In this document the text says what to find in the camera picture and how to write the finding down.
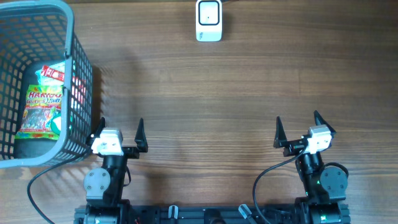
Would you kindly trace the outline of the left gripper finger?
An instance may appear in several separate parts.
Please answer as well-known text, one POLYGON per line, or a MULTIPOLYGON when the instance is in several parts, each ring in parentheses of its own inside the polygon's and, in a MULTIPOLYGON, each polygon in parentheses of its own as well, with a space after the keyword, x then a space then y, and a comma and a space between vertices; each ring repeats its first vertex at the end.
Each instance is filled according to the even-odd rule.
POLYGON ((104 117, 101 117, 97 127, 88 135, 86 139, 86 145, 92 145, 96 138, 100 137, 102 130, 106 127, 106 120, 104 117))
POLYGON ((144 130, 144 119, 139 120, 139 125, 137 127, 136 136, 134 138, 137 150, 139 152, 148 152, 149 146, 146 139, 146 134, 144 130))

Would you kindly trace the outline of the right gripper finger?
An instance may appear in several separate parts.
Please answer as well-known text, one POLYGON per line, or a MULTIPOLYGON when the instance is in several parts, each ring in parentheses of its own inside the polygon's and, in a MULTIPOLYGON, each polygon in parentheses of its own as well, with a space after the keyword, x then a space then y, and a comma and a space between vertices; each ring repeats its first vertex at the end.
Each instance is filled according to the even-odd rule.
POLYGON ((319 125, 326 125, 327 128, 330 130, 331 135, 334 136, 334 135, 336 134, 335 129, 332 128, 332 126, 330 126, 330 125, 323 119, 323 117, 321 116, 321 114, 320 114, 317 110, 315 110, 313 113, 314 113, 315 124, 316 124, 317 126, 319 126, 319 125))
POLYGON ((285 131, 282 125, 282 121, 280 117, 276 117, 276 129, 275 129, 275 138, 274 138, 274 147, 286 147, 288 145, 288 140, 285 135, 285 131))

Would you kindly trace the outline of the Haribo gummy worms bag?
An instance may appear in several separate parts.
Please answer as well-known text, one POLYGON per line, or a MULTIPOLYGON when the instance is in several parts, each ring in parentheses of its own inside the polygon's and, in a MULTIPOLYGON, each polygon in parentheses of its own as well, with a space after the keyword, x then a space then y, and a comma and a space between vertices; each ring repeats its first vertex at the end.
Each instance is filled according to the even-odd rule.
POLYGON ((29 85, 16 139, 59 138, 59 134, 52 131, 50 124, 53 117, 61 112, 62 88, 61 85, 29 85))

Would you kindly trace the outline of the red snack stick packet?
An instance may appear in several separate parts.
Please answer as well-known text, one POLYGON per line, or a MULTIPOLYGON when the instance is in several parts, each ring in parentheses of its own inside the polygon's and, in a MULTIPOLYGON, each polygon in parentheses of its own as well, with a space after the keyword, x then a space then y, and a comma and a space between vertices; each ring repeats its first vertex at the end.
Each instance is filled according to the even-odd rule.
POLYGON ((38 77, 39 85, 61 86, 65 83, 65 73, 44 65, 38 77))

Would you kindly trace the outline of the light teal tissue pack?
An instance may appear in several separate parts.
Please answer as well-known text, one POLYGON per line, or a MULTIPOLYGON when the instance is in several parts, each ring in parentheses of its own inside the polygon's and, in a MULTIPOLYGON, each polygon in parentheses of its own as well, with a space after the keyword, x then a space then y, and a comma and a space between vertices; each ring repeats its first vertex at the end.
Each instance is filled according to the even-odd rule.
POLYGON ((65 62, 43 65, 35 74, 39 85, 61 86, 65 81, 65 62))

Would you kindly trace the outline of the green lid plastic jar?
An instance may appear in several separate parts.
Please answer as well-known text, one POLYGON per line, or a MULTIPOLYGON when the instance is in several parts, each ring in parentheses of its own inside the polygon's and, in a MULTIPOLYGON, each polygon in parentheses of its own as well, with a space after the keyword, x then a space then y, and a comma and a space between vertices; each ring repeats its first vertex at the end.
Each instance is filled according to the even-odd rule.
POLYGON ((50 121, 50 129, 53 133, 60 135, 62 128, 62 114, 56 114, 50 121))

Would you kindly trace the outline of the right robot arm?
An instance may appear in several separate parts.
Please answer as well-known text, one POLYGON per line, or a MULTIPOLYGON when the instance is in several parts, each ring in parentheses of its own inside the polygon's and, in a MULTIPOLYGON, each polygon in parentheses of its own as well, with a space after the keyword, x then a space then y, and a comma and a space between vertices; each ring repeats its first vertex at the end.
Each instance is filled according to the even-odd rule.
POLYGON ((321 153, 331 148, 336 131, 314 111, 315 125, 307 134, 289 141, 280 117, 276 118, 274 147, 285 157, 294 156, 306 196, 295 199, 294 222, 307 224, 350 223, 346 199, 349 172, 336 162, 325 163, 321 153))

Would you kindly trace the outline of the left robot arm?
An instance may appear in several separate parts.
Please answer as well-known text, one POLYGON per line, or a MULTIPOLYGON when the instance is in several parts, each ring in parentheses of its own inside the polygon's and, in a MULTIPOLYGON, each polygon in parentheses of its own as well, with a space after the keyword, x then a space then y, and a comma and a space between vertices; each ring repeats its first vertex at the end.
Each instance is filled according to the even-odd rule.
POLYGON ((143 119, 139 120, 134 142, 135 146, 123 146, 121 130, 107 128, 105 118, 100 119, 97 128, 87 137, 86 145, 103 162, 100 168, 90 170, 84 178, 86 206, 75 212, 75 223, 138 223, 130 201, 123 200, 122 194, 127 186, 125 177, 131 178, 127 161, 138 159, 149 149, 143 119))

